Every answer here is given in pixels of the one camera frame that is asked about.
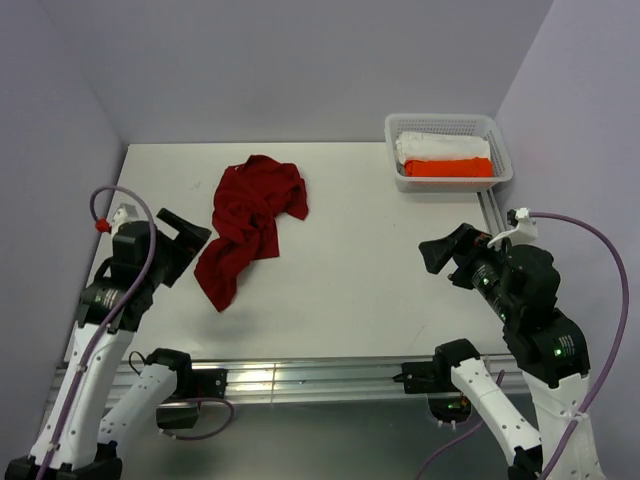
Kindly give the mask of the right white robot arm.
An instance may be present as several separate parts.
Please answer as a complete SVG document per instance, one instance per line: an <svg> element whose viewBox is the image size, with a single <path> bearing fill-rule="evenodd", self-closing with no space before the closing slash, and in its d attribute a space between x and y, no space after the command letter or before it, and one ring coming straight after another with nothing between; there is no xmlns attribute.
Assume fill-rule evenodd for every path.
<svg viewBox="0 0 640 480"><path fill-rule="evenodd" d="M551 253L517 242L515 228L493 237L463 223L419 245L425 268L454 262L451 283L475 290L501 320L503 339L529 389L531 425L492 378L467 339L438 346L418 377L426 393L457 389L498 441L511 479L601 479L587 415L590 360L579 326L556 306L561 277Z"/></svg>

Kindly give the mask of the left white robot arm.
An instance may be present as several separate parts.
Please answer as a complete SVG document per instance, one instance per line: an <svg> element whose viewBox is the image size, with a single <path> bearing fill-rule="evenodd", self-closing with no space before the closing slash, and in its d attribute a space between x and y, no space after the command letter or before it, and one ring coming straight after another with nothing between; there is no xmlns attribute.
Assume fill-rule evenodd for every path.
<svg viewBox="0 0 640 480"><path fill-rule="evenodd" d="M111 222L112 254L79 299L69 365L45 427L28 455L12 460L7 479L118 479L126 447L165 400L195 386L189 354L156 349L112 409L106 402L121 359L159 286L172 287L211 232L167 209L162 233L123 205Z"/></svg>

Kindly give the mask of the dark red t-shirt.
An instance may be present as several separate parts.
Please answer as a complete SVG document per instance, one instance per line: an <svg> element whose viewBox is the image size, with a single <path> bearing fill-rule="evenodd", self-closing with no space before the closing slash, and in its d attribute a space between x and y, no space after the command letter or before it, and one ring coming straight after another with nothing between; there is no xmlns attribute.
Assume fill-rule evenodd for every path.
<svg viewBox="0 0 640 480"><path fill-rule="evenodd" d="M280 255L276 218L309 214L305 180L293 163L252 155L225 169L213 196L218 237L203 250L194 275L216 311L226 310L240 274L254 261Z"/></svg>

